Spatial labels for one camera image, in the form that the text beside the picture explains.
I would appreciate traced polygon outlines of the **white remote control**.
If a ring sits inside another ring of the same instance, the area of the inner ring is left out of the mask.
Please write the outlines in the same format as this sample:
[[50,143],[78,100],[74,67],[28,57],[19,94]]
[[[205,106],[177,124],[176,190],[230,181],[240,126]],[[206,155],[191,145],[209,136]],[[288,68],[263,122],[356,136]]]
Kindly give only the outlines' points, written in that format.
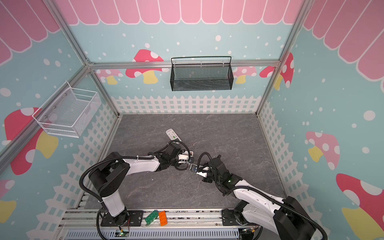
[[176,132],[173,129],[166,130],[166,135],[169,137],[171,141],[176,140],[181,142],[180,137],[176,134]]

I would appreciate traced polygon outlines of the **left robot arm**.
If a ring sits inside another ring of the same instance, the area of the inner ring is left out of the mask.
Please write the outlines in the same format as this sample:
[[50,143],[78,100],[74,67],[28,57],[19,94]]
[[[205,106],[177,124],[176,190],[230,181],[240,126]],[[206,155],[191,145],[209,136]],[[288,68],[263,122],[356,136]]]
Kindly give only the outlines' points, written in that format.
[[147,156],[122,156],[113,152],[85,170],[80,176],[79,186],[99,201],[102,210],[110,214],[113,221],[126,220],[129,214],[119,193],[119,187],[126,176],[160,172],[170,166],[181,171],[179,162],[188,163],[191,158],[187,145],[178,140],[169,141],[165,147]]

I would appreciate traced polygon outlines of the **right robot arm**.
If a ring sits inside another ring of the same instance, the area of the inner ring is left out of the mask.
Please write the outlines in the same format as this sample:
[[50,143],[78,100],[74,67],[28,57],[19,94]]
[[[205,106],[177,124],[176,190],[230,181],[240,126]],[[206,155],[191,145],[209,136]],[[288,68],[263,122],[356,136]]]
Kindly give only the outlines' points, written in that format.
[[328,239],[326,231],[290,196],[285,199],[268,194],[252,186],[243,178],[232,174],[221,156],[210,158],[205,164],[198,160],[191,171],[202,176],[203,181],[214,183],[223,196],[240,200],[234,209],[234,217],[241,224],[264,227],[282,240],[310,240],[319,231],[322,239]]

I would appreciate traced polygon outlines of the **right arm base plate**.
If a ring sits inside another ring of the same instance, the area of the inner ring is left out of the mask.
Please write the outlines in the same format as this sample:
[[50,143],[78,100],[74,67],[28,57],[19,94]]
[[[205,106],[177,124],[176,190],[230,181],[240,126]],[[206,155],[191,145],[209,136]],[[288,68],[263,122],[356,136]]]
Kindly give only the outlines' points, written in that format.
[[248,222],[239,211],[223,209],[221,217],[223,226],[257,226],[255,223]]

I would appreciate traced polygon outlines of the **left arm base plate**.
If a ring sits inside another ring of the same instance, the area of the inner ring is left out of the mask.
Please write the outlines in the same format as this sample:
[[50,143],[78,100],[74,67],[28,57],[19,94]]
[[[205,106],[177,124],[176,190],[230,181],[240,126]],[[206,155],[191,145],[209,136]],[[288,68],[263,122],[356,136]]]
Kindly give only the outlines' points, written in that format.
[[102,227],[140,227],[143,220],[144,211],[125,210],[116,217],[110,213],[102,215]]

